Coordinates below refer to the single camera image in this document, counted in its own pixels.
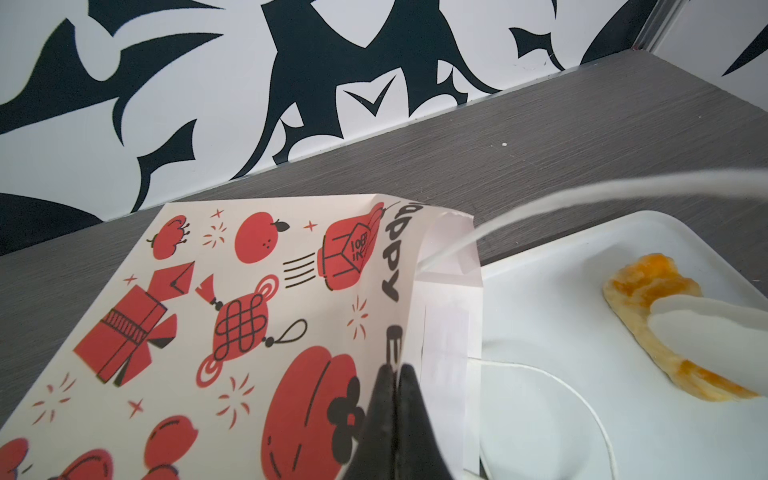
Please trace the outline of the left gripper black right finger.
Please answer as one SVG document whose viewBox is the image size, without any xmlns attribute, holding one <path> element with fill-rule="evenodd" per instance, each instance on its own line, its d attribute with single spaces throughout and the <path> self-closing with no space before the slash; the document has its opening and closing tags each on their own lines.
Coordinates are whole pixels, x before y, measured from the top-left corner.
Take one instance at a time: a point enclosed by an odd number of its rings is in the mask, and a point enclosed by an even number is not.
<svg viewBox="0 0 768 480">
<path fill-rule="evenodd" d="M 415 369 L 403 364 L 396 389 L 395 474 L 401 480 L 451 480 L 431 426 Z"/>
</svg>

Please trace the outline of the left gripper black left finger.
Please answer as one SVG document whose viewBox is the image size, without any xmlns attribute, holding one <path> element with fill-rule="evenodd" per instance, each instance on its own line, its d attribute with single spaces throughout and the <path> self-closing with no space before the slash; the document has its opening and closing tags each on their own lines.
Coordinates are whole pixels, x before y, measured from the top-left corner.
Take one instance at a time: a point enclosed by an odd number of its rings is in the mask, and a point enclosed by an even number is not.
<svg viewBox="0 0 768 480">
<path fill-rule="evenodd" d="M 390 480 L 395 478 L 396 380 L 394 370 L 384 364 L 377 373 L 363 422 L 357 450 L 344 480 Z"/>
</svg>

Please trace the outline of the red white paper bag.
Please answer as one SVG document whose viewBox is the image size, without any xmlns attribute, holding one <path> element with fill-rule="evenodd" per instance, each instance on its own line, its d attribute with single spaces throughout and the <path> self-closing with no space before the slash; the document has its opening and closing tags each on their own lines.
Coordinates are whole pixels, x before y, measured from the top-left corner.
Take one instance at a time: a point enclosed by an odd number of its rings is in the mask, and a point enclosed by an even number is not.
<svg viewBox="0 0 768 480">
<path fill-rule="evenodd" d="M 490 475 L 486 265 L 417 269 L 472 226 L 380 194 L 166 205 L 3 426 L 2 477 L 342 479 L 384 364 L 452 478 Z"/>
</svg>

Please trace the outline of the glazed fake pastry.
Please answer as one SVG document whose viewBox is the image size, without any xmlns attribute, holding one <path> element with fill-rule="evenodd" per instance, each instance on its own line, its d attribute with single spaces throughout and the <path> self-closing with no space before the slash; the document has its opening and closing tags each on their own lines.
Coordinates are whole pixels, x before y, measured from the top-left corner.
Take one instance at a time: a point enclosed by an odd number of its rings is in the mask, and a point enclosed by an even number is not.
<svg viewBox="0 0 768 480">
<path fill-rule="evenodd" d="M 700 285 L 681 275 L 672 258 L 659 253 L 643 256 L 606 280 L 602 293 L 639 346 L 682 391 L 708 402 L 749 400 L 760 396 L 676 354 L 652 332 L 649 318 L 651 307 L 657 300 L 673 295 L 702 296 Z"/>
</svg>

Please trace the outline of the white-tipped steel tongs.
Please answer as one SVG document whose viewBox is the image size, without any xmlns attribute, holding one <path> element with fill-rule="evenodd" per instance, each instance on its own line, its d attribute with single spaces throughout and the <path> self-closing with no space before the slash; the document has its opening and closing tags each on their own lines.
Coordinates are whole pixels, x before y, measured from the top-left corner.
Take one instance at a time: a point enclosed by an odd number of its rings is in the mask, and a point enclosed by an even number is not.
<svg viewBox="0 0 768 480">
<path fill-rule="evenodd" d="M 767 394 L 767 312 L 673 295 L 650 307 L 649 326 L 674 353 L 762 396 Z"/>
</svg>

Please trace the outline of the white plastic tray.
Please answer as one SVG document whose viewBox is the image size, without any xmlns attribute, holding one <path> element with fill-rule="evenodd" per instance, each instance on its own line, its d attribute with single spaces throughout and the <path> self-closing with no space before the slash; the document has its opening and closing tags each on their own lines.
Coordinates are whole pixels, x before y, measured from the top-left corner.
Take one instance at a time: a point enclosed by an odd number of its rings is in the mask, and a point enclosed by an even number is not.
<svg viewBox="0 0 768 480">
<path fill-rule="evenodd" d="M 767 402 L 674 386 L 602 287 L 661 253 L 705 296 L 766 297 L 681 221 L 641 211 L 486 265 L 480 446 L 495 479 L 763 479 Z"/>
</svg>

